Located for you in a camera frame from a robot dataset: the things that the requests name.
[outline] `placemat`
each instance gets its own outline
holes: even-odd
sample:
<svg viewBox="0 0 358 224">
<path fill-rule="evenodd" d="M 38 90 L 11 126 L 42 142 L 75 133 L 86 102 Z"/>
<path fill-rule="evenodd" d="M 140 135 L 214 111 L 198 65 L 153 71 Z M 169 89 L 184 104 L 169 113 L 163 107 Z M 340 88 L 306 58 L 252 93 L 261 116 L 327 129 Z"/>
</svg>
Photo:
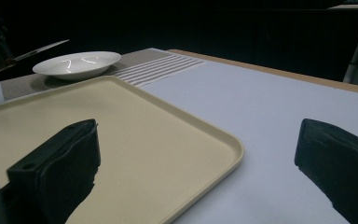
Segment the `placemat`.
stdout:
<svg viewBox="0 0 358 224">
<path fill-rule="evenodd" d="M 162 50 L 142 49 L 123 54 L 120 61 L 113 64 L 102 76 L 119 77 L 134 86 L 140 87 L 204 63 L 204 61 L 171 54 Z M 72 83 L 74 82 L 39 74 L 0 82 L 5 101 Z"/>
</svg>

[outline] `table edge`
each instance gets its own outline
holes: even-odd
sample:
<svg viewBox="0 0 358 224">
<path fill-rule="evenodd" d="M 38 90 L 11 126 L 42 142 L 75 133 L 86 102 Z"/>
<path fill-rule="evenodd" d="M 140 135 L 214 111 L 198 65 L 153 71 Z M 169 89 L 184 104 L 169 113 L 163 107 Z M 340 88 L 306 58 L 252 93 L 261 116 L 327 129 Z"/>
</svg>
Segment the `table edge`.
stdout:
<svg viewBox="0 0 358 224">
<path fill-rule="evenodd" d="M 311 77 L 311 76 L 301 75 L 298 73 L 286 72 L 283 70 L 268 68 L 268 67 L 264 67 L 264 66 L 250 64 L 250 63 L 236 62 L 236 61 L 232 61 L 232 60 L 228 60 L 228 59 L 194 53 L 194 52 L 181 50 L 181 49 L 168 49 L 167 51 L 172 52 L 172 53 L 182 54 L 185 56 L 200 58 L 203 60 L 209 60 L 209 61 L 216 62 L 216 63 L 226 63 L 226 64 L 235 65 L 235 66 L 239 66 L 239 67 L 249 68 L 249 69 L 269 73 L 269 74 L 276 75 L 276 76 L 289 77 L 289 78 L 293 78 L 293 79 L 297 79 L 297 80 L 307 81 L 310 83 L 323 85 L 323 86 L 327 86 L 327 87 L 333 87 L 333 88 L 337 88 L 337 89 L 341 89 L 341 90 L 345 90 L 345 91 L 358 92 L 358 85 L 354 85 L 354 84 L 338 82 L 338 81 L 329 80 L 329 79 L 320 78 L 320 77 Z"/>
</svg>

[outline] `white tabletop surface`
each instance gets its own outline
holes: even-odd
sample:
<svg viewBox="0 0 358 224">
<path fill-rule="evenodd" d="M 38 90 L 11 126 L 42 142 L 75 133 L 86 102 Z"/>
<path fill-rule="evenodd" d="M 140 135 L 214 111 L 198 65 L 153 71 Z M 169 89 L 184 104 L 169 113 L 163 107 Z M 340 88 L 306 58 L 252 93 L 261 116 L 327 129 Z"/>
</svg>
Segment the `white tabletop surface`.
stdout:
<svg viewBox="0 0 358 224">
<path fill-rule="evenodd" d="M 245 147 L 241 165 L 174 223 L 348 223 L 294 158 L 302 119 L 358 136 L 358 93 L 206 62 L 141 87 Z"/>
</svg>

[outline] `white plate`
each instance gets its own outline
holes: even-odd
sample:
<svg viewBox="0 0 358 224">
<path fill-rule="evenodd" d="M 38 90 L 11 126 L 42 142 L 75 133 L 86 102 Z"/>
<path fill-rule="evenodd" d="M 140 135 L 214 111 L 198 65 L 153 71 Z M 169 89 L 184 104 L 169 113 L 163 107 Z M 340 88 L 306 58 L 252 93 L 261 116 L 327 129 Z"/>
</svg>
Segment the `white plate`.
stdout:
<svg viewBox="0 0 358 224">
<path fill-rule="evenodd" d="M 82 80 L 100 75 L 120 58 L 120 54 L 108 51 L 74 53 L 43 61 L 33 71 L 59 79 Z"/>
</svg>

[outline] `tray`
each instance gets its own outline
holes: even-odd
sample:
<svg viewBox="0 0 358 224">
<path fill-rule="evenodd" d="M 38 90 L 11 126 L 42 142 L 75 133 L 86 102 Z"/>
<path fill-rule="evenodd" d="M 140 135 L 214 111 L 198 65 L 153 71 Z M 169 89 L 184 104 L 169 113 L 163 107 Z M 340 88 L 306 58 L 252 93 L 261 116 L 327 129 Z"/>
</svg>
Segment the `tray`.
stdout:
<svg viewBox="0 0 358 224">
<path fill-rule="evenodd" d="M 96 77 L 0 105 L 6 169 L 60 129 L 96 119 L 101 166 L 67 223 L 169 223 L 233 171 L 233 135 L 116 77 Z"/>
</svg>

